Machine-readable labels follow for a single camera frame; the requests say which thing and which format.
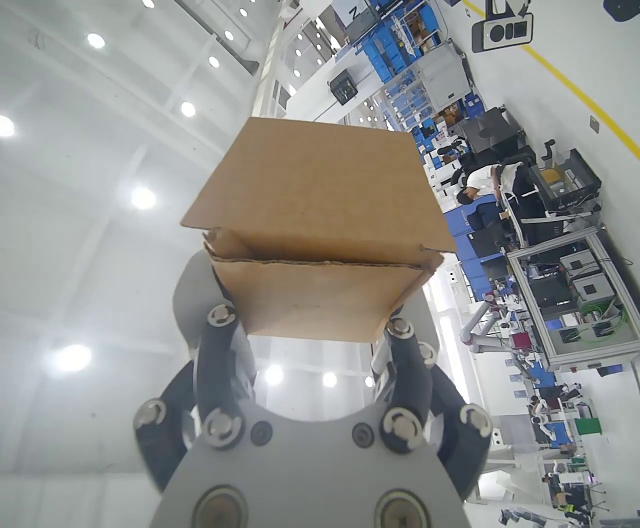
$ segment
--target screw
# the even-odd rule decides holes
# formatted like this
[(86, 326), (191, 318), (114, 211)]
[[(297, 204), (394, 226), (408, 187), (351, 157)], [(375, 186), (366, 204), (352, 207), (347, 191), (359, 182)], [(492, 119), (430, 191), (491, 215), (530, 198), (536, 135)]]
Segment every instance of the screw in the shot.
[(133, 426), (135, 429), (139, 429), (142, 426), (151, 424), (159, 425), (164, 421), (165, 417), (165, 403), (160, 399), (150, 399), (145, 401), (136, 411), (136, 415), (133, 418)]
[(420, 420), (410, 410), (402, 407), (389, 409), (382, 418), (382, 427), (386, 433), (393, 433), (404, 440), (410, 451), (413, 451), (423, 441)]
[(249, 436), (251, 438), (251, 441), (255, 445), (266, 445), (269, 443), (271, 437), (273, 436), (273, 427), (269, 422), (266, 422), (264, 420), (261, 422), (256, 422), (251, 428), (251, 433)]
[(355, 444), (362, 449), (371, 447), (374, 440), (373, 429), (369, 424), (363, 422), (355, 424), (351, 431), (351, 437)]
[(214, 307), (207, 316), (207, 321), (211, 326), (226, 326), (236, 320), (236, 311), (228, 305), (218, 305)]
[(227, 436), (233, 427), (231, 416), (223, 413), (220, 409), (213, 411), (213, 416), (209, 421), (208, 431), (210, 435), (216, 435), (220, 438)]
[(242, 418), (231, 417), (221, 408), (216, 408), (204, 420), (202, 429), (209, 444), (216, 448), (229, 446), (242, 430)]
[(409, 339), (413, 335), (413, 326), (411, 323), (399, 317), (391, 319), (387, 323), (387, 330), (391, 335), (399, 339)]
[(438, 362), (438, 353), (435, 348), (424, 341), (418, 341), (418, 347), (420, 347), (420, 355), (424, 361), (424, 366), (430, 369)]
[(491, 417), (487, 411), (475, 403), (469, 403), (460, 408), (460, 421), (476, 429), (482, 438), (488, 438), (493, 431)]

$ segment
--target control box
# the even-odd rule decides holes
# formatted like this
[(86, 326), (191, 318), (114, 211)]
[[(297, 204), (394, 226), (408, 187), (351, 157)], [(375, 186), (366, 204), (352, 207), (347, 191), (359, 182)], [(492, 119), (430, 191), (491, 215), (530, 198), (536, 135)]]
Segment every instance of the control box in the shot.
[(615, 292), (603, 273), (578, 278), (573, 281), (571, 288), (579, 308), (608, 303), (615, 297)]
[(329, 89), (343, 106), (347, 104), (347, 101), (358, 95), (358, 87), (347, 70), (343, 70), (335, 79), (329, 82)]
[(572, 253), (560, 258), (560, 264), (565, 269), (568, 278), (585, 277), (600, 271), (600, 265), (596, 262), (590, 250)]
[(474, 53), (528, 44), (533, 40), (533, 15), (482, 20), (471, 27)]

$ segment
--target white ceiling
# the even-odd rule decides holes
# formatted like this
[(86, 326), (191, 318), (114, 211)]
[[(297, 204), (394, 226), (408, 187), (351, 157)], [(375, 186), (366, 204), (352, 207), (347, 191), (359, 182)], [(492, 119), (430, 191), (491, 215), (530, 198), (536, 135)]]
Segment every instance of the white ceiling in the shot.
[[(132, 415), (187, 358), (171, 298), (200, 234), (179, 220), (250, 114), (256, 78), (175, 1), (154, 2), (0, 2), (0, 115), (15, 124), (0, 139), (0, 472), (141, 470)], [(262, 60), (278, 1), (187, 4)], [(146, 211), (131, 205), (140, 185), (157, 197)], [(364, 404), (368, 347), (254, 341), (260, 366), (285, 370), (272, 390), (257, 381), (276, 412), (329, 419)], [(51, 369), (74, 343), (92, 349), (89, 366)]]

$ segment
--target gray metal plate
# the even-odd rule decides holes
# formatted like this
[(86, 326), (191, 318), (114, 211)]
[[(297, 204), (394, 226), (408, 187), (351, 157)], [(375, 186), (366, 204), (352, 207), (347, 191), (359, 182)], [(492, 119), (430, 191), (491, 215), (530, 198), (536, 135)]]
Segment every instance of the gray metal plate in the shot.
[[(384, 402), (333, 422), (296, 422), (248, 400), (240, 406), (247, 421), (239, 445), (216, 451), (199, 437), (169, 482), (151, 528), (190, 527), (200, 497), (223, 484), (244, 496), (248, 527), (372, 527), (378, 500), (399, 488), (421, 499), (430, 526), (468, 528), (460, 498), (426, 442), (407, 455), (384, 446), (378, 433)], [(249, 431), (260, 420), (273, 426), (273, 438), (257, 447)], [(375, 431), (368, 449), (351, 438), (359, 422)]]

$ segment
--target aluminum frame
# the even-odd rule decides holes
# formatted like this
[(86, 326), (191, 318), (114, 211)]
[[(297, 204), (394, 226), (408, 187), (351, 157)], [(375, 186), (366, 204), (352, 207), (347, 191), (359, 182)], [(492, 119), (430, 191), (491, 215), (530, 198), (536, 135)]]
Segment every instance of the aluminum frame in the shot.
[[(559, 248), (567, 244), (572, 244), (580, 240), (585, 240), (585, 242), (587, 242), (589, 249), (596, 257), (600, 267), (602, 268), (602, 271), (611, 281), (614, 290), (618, 295), (618, 298), (627, 311), (627, 321), (631, 325), (631, 328), (636, 335), (636, 340), (628, 341), (624, 344), (606, 346), (594, 350), (571, 352), (568, 354), (558, 354), (553, 345), (553, 342), (551, 341), (551, 336), (547, 330), (547, 326), (545, 325), (545, 320), (542, 316), (540, 308), (538, 307), (538, 303), (536, 302), (533, 292), (531, 291), (531, 288), (529, 286), (529, 281), (525, 276), (525, 273), (522, 271), (522, 268), (520, 267), (520, 259), (530, 257), (532, 255), (537, 255), (554, 248)], [(558, 367), (561, 367), (570, 363), (595, 361), (611, 356), (640, 352), (640, 313), (638, 312), (638, 309), (634, 304), (631, 295), (627, 290), (627, 287), (620, 277), (618, 270), (616, 270), (615, 266), (611, 262), (609, 254), (606, 252), (604, 246), (598, 239), (597, 228), (589, 227), (581, 231), (576, 231), (575, 233), (568, 233), (561, 237), (542, 242), (541, 244), (538, 244), (536, 246), (531, 246), (528, 248), (523, 248), (521, 250), (513, 251), (511, 253), (507, 253), (506, 256), (509, 264), (511, 265), (513, 276), (515, 277), (516, 282), (520, 287), (520, 292), (527, 305), (527, 309), (529, 310), (531, 319), (538, 330), (538, 335), (540, 336), (541, 344), (546, 352), (547, 362), (549, 363), (549, 365), (556, 365)]]

